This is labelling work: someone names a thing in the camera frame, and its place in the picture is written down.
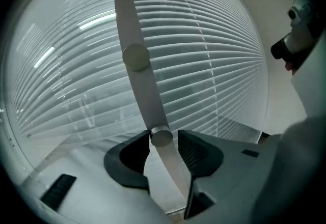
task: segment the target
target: fluorescent light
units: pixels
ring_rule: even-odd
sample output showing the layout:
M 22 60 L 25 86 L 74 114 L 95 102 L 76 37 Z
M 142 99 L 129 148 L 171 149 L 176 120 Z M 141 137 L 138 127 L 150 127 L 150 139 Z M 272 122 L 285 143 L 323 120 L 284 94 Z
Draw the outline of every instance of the fluorescent light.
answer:
M 39 59 L 39 61 L 35 64 L 35 68 L 37 68 L 41 63 L 42 61 L 48 56 L 50 55 L 50 53 L 54 50 L 55 48 L 54 47 L 51 47 L 48 49 L 47 52 L 45 52 L 45 54 L 43 56 L 41 56 L 41 58 Z
M 99 22 L 102 22 L 102 21 L 105 21 L 105 20 L 109 20 L 109 19 L 112 19 L 112 18 L 115 18 L 115 17 L 116 17 L 116 14 L 115 14 L 115 13 L 110 14 L 110 15 L 106 15 L 106 16 L 103 16 L 103 17 L 100 17 L 100 18 L 94 19 L 93 21 L 88 22 L 88 23 L 86 23 L 86 24 L 80 26 L 79 28 L 80 28 L 81 30 L 84 30 L 84 29 L 86 29 L 86 28 L 88 28 L 88 27 L 90 27 L 90 26 L 92 26 L 92 25 L 94 25 L 94 24 L 97 24 L 97 23 L 99 23 Z

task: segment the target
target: white wall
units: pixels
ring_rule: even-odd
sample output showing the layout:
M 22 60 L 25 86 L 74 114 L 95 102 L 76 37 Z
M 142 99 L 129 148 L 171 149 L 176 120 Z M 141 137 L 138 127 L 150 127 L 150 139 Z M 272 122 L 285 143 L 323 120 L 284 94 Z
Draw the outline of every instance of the white wall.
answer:
M 261 34 L 269 69 L 268 107 L 263 131 L 282 133 L 306 117 L 304 107 L 291 84 L 291 72 L 283 60 L 275 60 L 270 47 L 290 32 L 287 10 L 293 0 L 243 0 L 250 10 Z

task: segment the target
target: ceiling light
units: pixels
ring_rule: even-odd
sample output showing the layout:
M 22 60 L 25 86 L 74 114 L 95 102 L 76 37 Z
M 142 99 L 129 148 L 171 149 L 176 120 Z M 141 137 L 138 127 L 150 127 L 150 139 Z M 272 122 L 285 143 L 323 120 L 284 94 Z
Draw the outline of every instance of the ceiling light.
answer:
M 106 16 L 103 16 L 103 17 L 100 17 L 100 18 L 97 18 L 97 19 L 94 19 L 93 21 L 88 22 L 88 23 L 80 26 L 79 28 L 81 30 L 84 30 L 84 29 L 86 29 L 86 28 L 88 28 L 90 26 L 93 26 L 93 25 L 97 24 L 97 23 L 103 22 L 105 20 L 114 19 L 114 18 L 116 18 L 116 14 L 115 13 L 110 14 L 110 15 L 106 15 Z
M 43 56 L 41 56 L 41 58 L 38 60 L 38 62 L 35 64 L 35 68 L 37 68 L 41 63 L 42 61 L 48 56 L 50 55 L 50 53 L 54 50 L 55 48 L 54 47 L 51 47 L 48 49 L 47 52 L 45 52 L 45 54 Z

